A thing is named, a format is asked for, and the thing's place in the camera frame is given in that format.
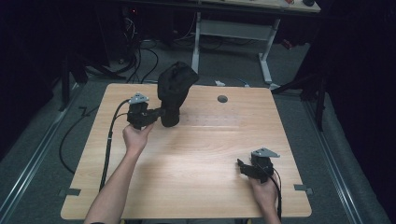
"small hole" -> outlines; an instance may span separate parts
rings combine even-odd
[[[220,103],[227,103],[228,98],[227,98],[227,96],[225,96],[225,95],[220,95],[220,96],[218,96],[218,101],[219,101]]]

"wooden table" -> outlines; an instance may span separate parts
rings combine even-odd
[[[110,84],[66,197],[65,219],[83,219],[99,191],[112,116],[125,99],[141,92],[148,108],[160,107],[157,85]],[[219,95],[228,98],[218,101]],[[121,108],[125,113],[128,105]],[[283,217],[308,217],[311,208],[271,92],[262,88],[192,86],[180,108],[180,123],[164,128],[157,121],[143,151],[128,192],[123,218],[261,217],[236,159],[249,164],[250,152],[267,147],[282,180]],[[122,129],[115,122],[107,178],[125,153]]]

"wrist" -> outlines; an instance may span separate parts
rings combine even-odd
[[[129,160],[137,160],[139,159],[140,154],[141,151],[138,150],[137,148],[129,147],[126,150],[125,158]]]
[[[280,223],[279,217],[277,216],[276,208],[274,205],[266,205],[261,206],[260,209],[262,210],[262,216],[265,219],[265,223],[268,224],[277,224]]]

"black device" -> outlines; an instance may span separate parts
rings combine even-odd
[[[164,109],[148,109],[149,104],[146,103],[148,100],[149,98],[147,96],[138,92],[128,102],[127,120],[138,130],[154,123],[158,117],[165,115]]]
[[[303,0],[304,5],[312,7],[315,4],[315,0]]]
[[[274,165],[271,163],[270,157],[278,158],[280,156],[263,147],[251,152],[251,166],[237,159],[241,174],[260,179],[261,183],[266,182],[268,177],[274,174]]]
[[[277,216],[279,220],[282,219],[282,194],[281,194],[281,185],[280,185],[280,176],[279,177],[279,185],[273,179],[272,175],[274,174],[274,165],[271,163],[270,157],[279,158],[280,156],[275,152],[262,147],[258,150],[251,152],[251,166],[244,164],[241,160],[237,159],[238,166],[241,170],[241,174],[247,175],[249,177],[260,179],[261,183],[265,183],[268,179],[271,179],[274,182],[277,190],[278,200],[277,200]]]
[[[163,127],[173,127],[179,122],[179,109],[189,94],[189,89],[196,81],[198,74],[183,62],[176,62],[161,73],[158,78],[158,98],[161,108],[166,111],[161,116]]]

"black cable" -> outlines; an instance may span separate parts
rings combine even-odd
[[[127,115],[128,113],[122,113],[122,114],[119,114],[117,117],[116,117],[116,119],[118,118],[118,117],[121,117],[122,115]]]
[[[188,35],[191,33],[192,28],[194,27],[196,17],[197,17],[197,13],[195,12],[195,13],[194,13],[194,17],[192,18],[192,22],[191,22],[191,26],[190,26],[189,31],[188,31],[185,35],[183,35],[181,38],[174,39],[174,40],[173,40],[174,42],[175,42],[175,41],[178,41],[178,40],[183,40],[183,39],[191,38],[192,36],[195,36],[195,34],[194,34],[194,35],[190,35],[190,36],[188,36]]]
[[[282,181],[280,179],[280,175],[277,172],[277,170],[273,168],[279,179],[279,185],[278,185],[276,181],[264,170],[264,168],[262,168],[259,164],[257,165],[265,172],[265,174],[272,180],[272,182],[274,182],[277,191],[277,216],[279,217],[279,220],[282,220],[282,194],[281,194]]]
[[[183,39],[183,40],[178,40],[178,41],[180,41],[180,42],[181,42],[181,41],[188,41],[188,40],[189,40],[190,38],[192,38],[192,37],[194,37],[194,35],[193,35],[193,36],[190,36],[189,38],[185,38],[185,39]],[[194,41],[194,39],[193,39],[192,41],[190,41],[189,44],[186,44],[186,45],[180,44],[180,43],[178,43],[176,40],[174,40],[173,43],[175,43],[175,44],[177,44],[177,45],[179,45],[179,46],[181,46],[181,47],[189,47],[189,46],[194,45],[195,41]]]
[[[145,75],[143,76],[142,80],[140,81],[140,84],[143,84],[143,82],[145,81],[146,77],[148,77],[149,74],[150,74],[152,71],[154,71],[154,69],[157,67],[158,61],[159,61],[159,58],[158,58],[158,54],[157,54],[157,53],[155,53],[155,52],[154,52],[153,50],[151,50],[151,49],[146,49],[146,50],[150,51],[151,53],[153,53],[153,54],[155,55],[156,62],[155,62],[155,64],[154,64],[154,67],[153,67],[147,74],[145,74]]]
[[[125,77],[120,77],[120,76],[119,76],[118,74],[116,74],[115,72],[108,70],[107,68],[103,67],[103,66],[102,66],[101,64],[99,64],[99,63],[96,63],[96,62],[94,62],[94,61],[91,61],[90,59],[84,57],[83,55],[80,55],[80,54],[77,54],[77,53],[74,53],[74,55],[75,55],[78,59],[80,59],[81,61],[83,61],[84,63],[89,64],[89,65],[92,66],[94,69],[98,70],[99,72],[101,72],[101,73],[103,73],[103,74],[105,74],[105,75],[107,75],[107,76],[109,76],[109,77],[112,77],[112,78],[115,78],[115,79],[125,79]]]
[[[132,56],[132,58],[131,58],[131,60],[128,62],[128,64],[125,66],[125,67],[123,67],[123,68],[121,68],[120,70],[117,70],[117,71],[114,71],[114,72],[112,72],[111,70],[109,70],[108,68],[107,68],[107,70],[108,71],[111,71],[113,74],[115,74],[115,75],[119,75],[119,74],[121,74],[121,73],[124,73],[124,72],[127,72],[128,70],[131,70],[133,67],[134,67],[134,64],[136,63],[136,56]],[[94,76],[105,76],[106,74],[105,73],[103,73],[103,72],[96,72],[96,71],[93,71],[93,70],[91,70],[90,68],[88,68],[88,67],[85,67],[85,71],[87,72],[87,73],[89,73],[89,74],[91,74],[91,75],[94,75]]]
[[[134,77],[134,75],[136,75],[137,70],[140,68],[140,64],[142,62],[142,53],[141,53],[141,50],[140,50],[140,45],[139,45],[139,48],[137,49],[137,51],[139,53],[139,62],[137,64],[137,67],[134,69],[134,72],[128,77],[128,79],[126,80],[125,83],[129,83],[129,81],[131,81],[131,78]]]
[[[224,38],[223,38],[223,37],[220,37],[220,38],[219,38],[219,44],[218,44],[217,46],[215,46],[214,48],[206,48],[206,47],[204,47],[202,44],[200,44],[200,48],[201,48],[201,49],[208,49],[208,50],[218,49],[218,48],[220,48],[220,47],[222,46],[223,41],[224,41]]]
[[[107,146],[106,146],[105,165],[104,165],[104,167],[103,167],[102,180],[101,180],[101,183],[100,183],[99,190],[102,190],[102,188],[105,186],[105,183],[106,183],[106,175],[107,175],[107,169],[108,169],[108,162],[109,162],[109,160],[110,160],[111,141],[112,141],[112,138],[113,138],[113,127],[114,127],[114,122],[115,122],[116,119],[119,117],[118,114],[119,114],[120,108],[121,108],[123,105],[125,105],[126,103],[128,103],[128,102],[129,102],[129,99],[128,99],[128,100],[124,100],[124,101],[119,105],[119,107],[117,107],[116,112],[114,113],[114,116],[113,116],[113,120],[111,120],[111,125],[110,125],[110,129],[109,129],[109,131],[108,131],[108,136],[107,136]]]
[[[62,150],[64,147],[64,140],[66,139],[67,135],[70,134],[70,132],[78,125],[83,119],[87,118],[93,111],[97,110],[99,108],[99,105],[96,106],[94,109],[90,110],[87,114],[82,115],[81,118],[79,118],[66,132],[64,135],[64,138],[62,138],[61,144],[59,145],[59,159],[61,160],[62,165],[68,172],[70,172],[72,175],[75,173],[74,170],[72,170],[65,162],[64,162],[64,156],[62,154]]]
[[[245,45],[255,44],[257,42],[259,42],[259,41],[258,40],[254,40],[254,39],[250,39],[250,40],[248,40],[248,41],[246,41],[244,43],[238,43],[238,42],[235,42],[235,41],[224,39],[224,43],[234,44],[234,45],[237,45],[237,46],[245,46]]]

